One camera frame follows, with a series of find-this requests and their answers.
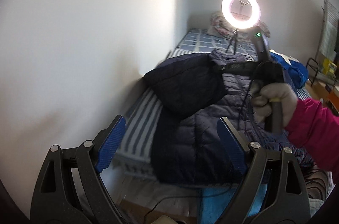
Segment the pink jacket sleeve forearm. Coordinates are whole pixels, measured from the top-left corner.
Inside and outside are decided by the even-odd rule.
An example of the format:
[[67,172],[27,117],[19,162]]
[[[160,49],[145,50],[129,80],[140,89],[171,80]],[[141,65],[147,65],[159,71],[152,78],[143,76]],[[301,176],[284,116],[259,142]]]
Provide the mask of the pink jacket sleeve forearm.
[[331,172],[338,183],[338,117],[312,98],[299,100],[285,127],[289,141],[304,148],[317,166]]

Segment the grey gloved right hand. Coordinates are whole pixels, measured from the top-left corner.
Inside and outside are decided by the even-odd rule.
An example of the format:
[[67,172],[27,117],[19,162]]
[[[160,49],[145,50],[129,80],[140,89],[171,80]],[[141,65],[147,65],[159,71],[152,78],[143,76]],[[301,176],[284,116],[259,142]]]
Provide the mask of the grey gloved right hand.
[[262,123],[276,108],[282,118],[282,127],[285,128],[291,121],[299,100],[292,87],[287,83],[271,83],[260,90],[255,86],[253,90],[256,92],[250,101],[255,120]]

